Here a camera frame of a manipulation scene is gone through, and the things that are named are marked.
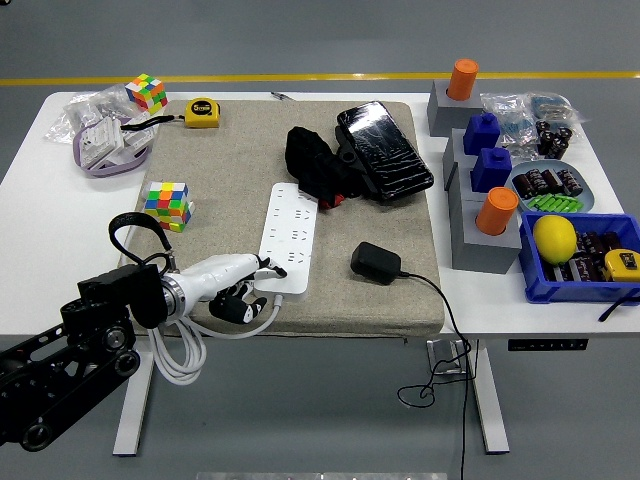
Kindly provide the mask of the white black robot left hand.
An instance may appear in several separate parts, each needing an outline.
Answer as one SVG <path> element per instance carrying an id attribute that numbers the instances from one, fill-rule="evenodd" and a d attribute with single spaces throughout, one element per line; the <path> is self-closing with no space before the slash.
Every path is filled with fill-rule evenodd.
<path id="1" fill-rule="evenodd" d="M 238 325 L 250 323 L 267 303 L 260 297 L 251 304 L 244 298 L 256 279 L 285 278 L 287 272 L 269 257 L 255 254 L 213 255 L 180 273 L 162 278 L 168 318 L 188 315 L 197 302 L 208 302 L 212 316 Z"/>

